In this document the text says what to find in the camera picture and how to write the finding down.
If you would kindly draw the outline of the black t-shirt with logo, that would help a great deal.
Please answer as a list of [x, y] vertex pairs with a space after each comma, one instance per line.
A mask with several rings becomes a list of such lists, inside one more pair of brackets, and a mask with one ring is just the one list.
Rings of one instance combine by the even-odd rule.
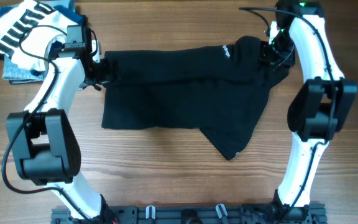
[[199, 129], [227, 159], [243, 151], [271, 89], [287, 68], [264, 65], [260, 39], [178, 51], [105, 53], [112, 80], [106, 87], [105, 129]]

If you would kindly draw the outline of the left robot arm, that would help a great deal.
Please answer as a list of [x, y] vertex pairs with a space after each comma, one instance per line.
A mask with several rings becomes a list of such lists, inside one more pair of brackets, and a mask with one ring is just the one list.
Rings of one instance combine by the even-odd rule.
[[78, 86], [93, 81], [99, 51], [59, 50], [41, 59], [49, 65], [47, 79], [30, 105], [6, 120], [2, 180], [18, 194], [53, 192], [74, 223], [118, 223], [80, 171], [81, 150], [67, 116]]

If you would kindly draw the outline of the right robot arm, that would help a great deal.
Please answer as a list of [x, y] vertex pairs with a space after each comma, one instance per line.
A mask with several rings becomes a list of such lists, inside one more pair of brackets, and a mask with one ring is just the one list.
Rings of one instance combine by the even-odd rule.
[[310, 209], [310, 190], [321, 156], [344, 126], [357, 84], [345, 78], [334, 59], [319, 3], [278, 1], [272, 11], [279, 30], [268, 49], [279, 57], [297, 55], [303, 73], [303, 86], [287, 113], [290, 158], [272, 203], [272, 215], [289, 222], [305, 219]]

